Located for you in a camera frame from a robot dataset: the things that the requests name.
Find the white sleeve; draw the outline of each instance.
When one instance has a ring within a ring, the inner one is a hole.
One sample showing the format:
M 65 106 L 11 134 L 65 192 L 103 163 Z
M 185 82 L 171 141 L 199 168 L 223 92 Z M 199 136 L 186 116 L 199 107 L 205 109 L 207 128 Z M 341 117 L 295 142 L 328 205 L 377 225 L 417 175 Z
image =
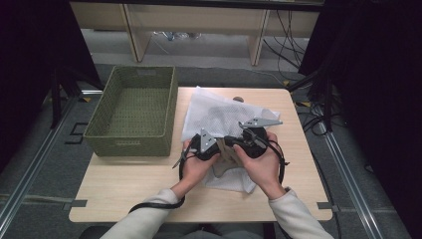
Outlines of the white sleeve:
M 290 190 L 284 196 L 270 200 L 280 226 L 295 239 L 332 238 L 311 215 L 307 207 Z
M 175 204 L 179 200 L 171 189 L 162 189 L 143 202 Z M 102 239 L 152 238 L 171 209 L 139 208 L 118 221 Z

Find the floor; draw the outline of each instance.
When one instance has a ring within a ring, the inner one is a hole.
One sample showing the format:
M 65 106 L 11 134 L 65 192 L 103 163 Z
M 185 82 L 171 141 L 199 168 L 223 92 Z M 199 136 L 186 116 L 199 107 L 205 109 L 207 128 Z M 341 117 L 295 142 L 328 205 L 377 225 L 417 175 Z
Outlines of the floor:
M 278 74 L 278 71 L 282 71 L 284 74 L 297 72 L 295 67 L 287 61 L 279 60 L 279 57 L 265 45 L 261 52 L 259 65 L 251 66 L 244 36 L 202 34 L 197 39 L 176 38 L 173 41 L 168 41 L 163 33 L 155 33 L 151 37 L 143 61 L 136 63 L 133 61 L 125 33 L 83 30 L 83 34 L 96 64 L 238 69 L 258 74 L 271 74 L 281 83 L 285 79 L 284 75 Z M 266 41 L 277 51 L 281 49 L 281 45 L 274 38 L 266 38 Z M 303 49 L 308 44 L 308 39 L 296 39 L 296 41 Z M 297 63 L 292 51 L 284 51 L 283 55 Z M 298 107 L 298 113 L 303 124 L 320 114 L 317 106 L 314 108 Z M 49 111 L 43 111 L 40 117 L 49 121 Z M 306 131 L 310 149 L 316 155 L 317 164 L 320 165 L 321 180 L 334 205 L 335 218 L 322 222 L 322 226 L 334 238 L 410 238 L 376 176 L 370 172 L 370 167 L 366 166 L 367 161 L 353 140 L 352 133 L 344 125 L 344 120 L 338 118 L 332 121 L 334 122 L 333 134 L 317 136 L 311 130 Z M 324 130 L 323 124 L 316 124 L 313 130 Z M 36 125 L 29 138 L 39 138 L 35 135 L 47 135 L 48 131 L 48 127 L 44 124 Z M 8 195 L 13 192 L 14 188 L 19 186 L 26 168 L 22 165 L 30 165 L 39 150 L 39 145 L 42 144 L 41 141 L 42 139 L 24 142 L 24 149 L 16 155 L 19 160 L 12 161 L 10 166 L 16 170 L 6 170 L 2 173 L 1 205 L 5 204 Z M 62 152 L 53 149 L 51 153 L 60 158 Z M 89 155 L 91 152 L 84 149 L 78 153 Z M 82 177 L 84 172 L 82 170 L 72 171 L 71 163 L 61 162 L 60 165 L 49 161 L 46 163 L 47 165 L 43 165 L 43 167 L 50 166 L 53 170 L 50 169 L 47 173 L 42 168 L 38 169 L 40 175 L 35 179 L 34 185 L 15 218 L 7 222 L 8 231 L 0 234 L 0 237 L 26 238 L 31 235 L 32 238 L 52 238 L 47 235 L 57 234 L 54 232 L 55 228 L 61 228 L 63 230 L 61 238 L 75 238 L 75 234 L 78 234 L 75 231 L 80 232 L 85 228 L 86 225 L 70 223 L 67 219 L 69 212 L 63 209 L 64 205 L 69 205 L 72 202 L 72 197 L 76 192 L 70 190 L 70 186 L 61 184 L 60 179 L 52 180 L 52 178 L 64 177 L 67 183 L 75 185 L 78 182 L 72 178 Z M 89 160 L 81 159 L 80 163 L 88 164 Z M 53 175 L 55 168 L 62 173 Z M 49 195 L 49 197 L 37 198 L 36 193 L 31 192 Z M 47 217 L 50 226 L 42 223 Z M 33 229 L 32 224 L 43 228 L 43 230 Z M 284 238 L 280 231 L 277 231 L 277 238 Z

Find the wicker basket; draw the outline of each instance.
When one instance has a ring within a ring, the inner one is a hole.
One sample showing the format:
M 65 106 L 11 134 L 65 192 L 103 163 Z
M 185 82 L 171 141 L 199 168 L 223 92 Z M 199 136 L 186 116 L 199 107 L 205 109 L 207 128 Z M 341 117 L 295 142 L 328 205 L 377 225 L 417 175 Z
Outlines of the wicker basket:
M 168 156 L 177 90 L 172 67 L 114 67 L 84 138 L 98 156 Z

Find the wooden table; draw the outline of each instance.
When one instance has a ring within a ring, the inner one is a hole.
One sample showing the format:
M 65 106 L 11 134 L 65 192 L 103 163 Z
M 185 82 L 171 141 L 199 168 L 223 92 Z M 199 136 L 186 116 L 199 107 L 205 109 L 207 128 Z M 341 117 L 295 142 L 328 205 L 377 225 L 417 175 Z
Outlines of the wooden table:
M 245 103 L 280 112 L 283 124 L 269 127 L 279 139 L 286 161 L 284 186 L 290 186 L 318 220 L 329 220 L 330 209 L 318 209 L 327 202 L 316 165 L 302 130 L 290 93 L 279 89 L 207 89 Z M 98 157 L 87 169 L 76 200 L 85 207 L 73 207 L 73 222 L 115 222 L 144 198 L 169 188 L 178 181 L 172 165 L 182 149 L 181 132 L 194 88 L 179 88 L 171 153 L 168 157 Z M 197 185 L 186 195 L 184 205 L 174 210 L 167 222 L 269 222 L 275 221 L 268 199 L 257 186 L 253 193 L 206 188 Z

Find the hand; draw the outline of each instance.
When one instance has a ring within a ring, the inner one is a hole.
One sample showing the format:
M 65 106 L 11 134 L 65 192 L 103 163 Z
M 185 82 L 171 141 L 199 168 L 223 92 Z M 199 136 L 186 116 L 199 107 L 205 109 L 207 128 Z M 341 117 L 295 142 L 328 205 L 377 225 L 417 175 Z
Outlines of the hand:
M 183 148 L 187 148 L 190 140 L 183 142 Z M 183 178 L 176 183 L 171 190 L 176 194 L 178 199 L 181 199 L 193 187 L 196 186 L 206 175 L 208 169 L 217 161 L 220 153 L 215 154 L 209 160 L 202 161 L 194 156 L 192 152 L 188 152 L 186 161 L 183 166 Z
M 268 140 L 277 141 L 277 136 L 272 132 L 267 131 L 267 137 Z M 275 143 L 270 143 L 274 148 L 278 149 Z M 234 145 L 233 148 L 242 160 L 249 177 L 263 189 L 269 199 L 277 199 L 286 193 L 286 190 L 279 182 L 279 158 L 272 149 L 268 147 L 260 157 L 251 158 L 241 146 Z

